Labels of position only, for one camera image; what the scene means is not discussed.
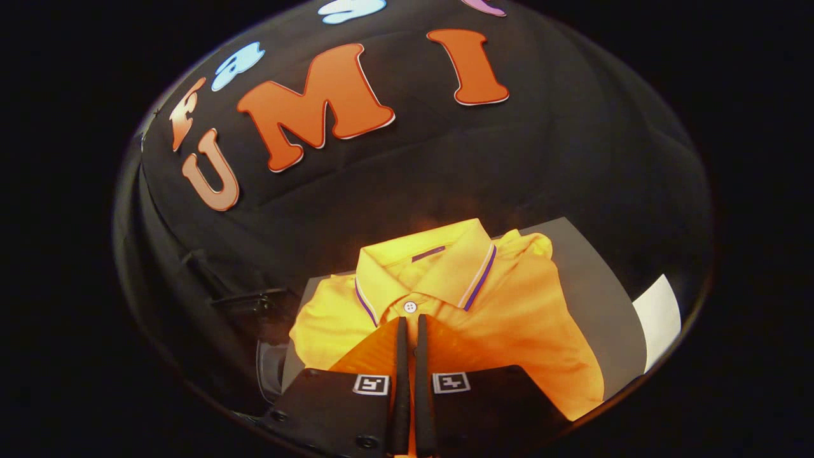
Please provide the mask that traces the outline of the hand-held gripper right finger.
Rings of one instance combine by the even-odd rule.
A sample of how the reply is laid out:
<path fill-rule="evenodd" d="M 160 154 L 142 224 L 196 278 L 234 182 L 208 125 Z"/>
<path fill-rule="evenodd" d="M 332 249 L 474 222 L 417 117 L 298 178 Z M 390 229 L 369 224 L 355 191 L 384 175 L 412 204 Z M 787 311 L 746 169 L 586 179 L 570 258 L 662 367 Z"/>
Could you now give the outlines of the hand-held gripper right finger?
<path fill-rule="evenodd" d="M 419 457 L 526 457 L 570 429 L 523 367 L 481 363 L 455 331 L 419 316 Z"/>

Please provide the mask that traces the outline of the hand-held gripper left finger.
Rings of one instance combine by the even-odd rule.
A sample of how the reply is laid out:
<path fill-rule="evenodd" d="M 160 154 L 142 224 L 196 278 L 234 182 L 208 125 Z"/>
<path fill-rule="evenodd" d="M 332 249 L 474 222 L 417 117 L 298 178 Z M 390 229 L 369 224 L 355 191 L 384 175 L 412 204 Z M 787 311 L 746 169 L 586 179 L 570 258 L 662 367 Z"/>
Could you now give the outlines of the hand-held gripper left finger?
<path fill-rule="evenodd" d="M 261 428 L 308 457 L 392 457 L 410 440 L 409 339 L 392 320 L 329 370 L 306 368 Z"/>

